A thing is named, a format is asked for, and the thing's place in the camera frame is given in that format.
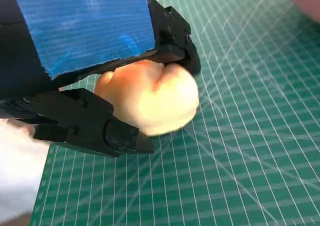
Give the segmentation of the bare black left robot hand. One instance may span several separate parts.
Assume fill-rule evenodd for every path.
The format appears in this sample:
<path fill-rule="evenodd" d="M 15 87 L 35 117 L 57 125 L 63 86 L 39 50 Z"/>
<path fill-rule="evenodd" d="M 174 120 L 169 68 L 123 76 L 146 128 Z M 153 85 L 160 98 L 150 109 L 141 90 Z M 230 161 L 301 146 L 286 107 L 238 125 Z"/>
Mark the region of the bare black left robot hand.
<path fill-rule="evenodd" d="M 149 59 L 201 70 L 189 23 L 156 0 L 0 0 L 0 116 L 91 154 L 152 154 L 152 140 L 87 89 L 91 74 Z"/>

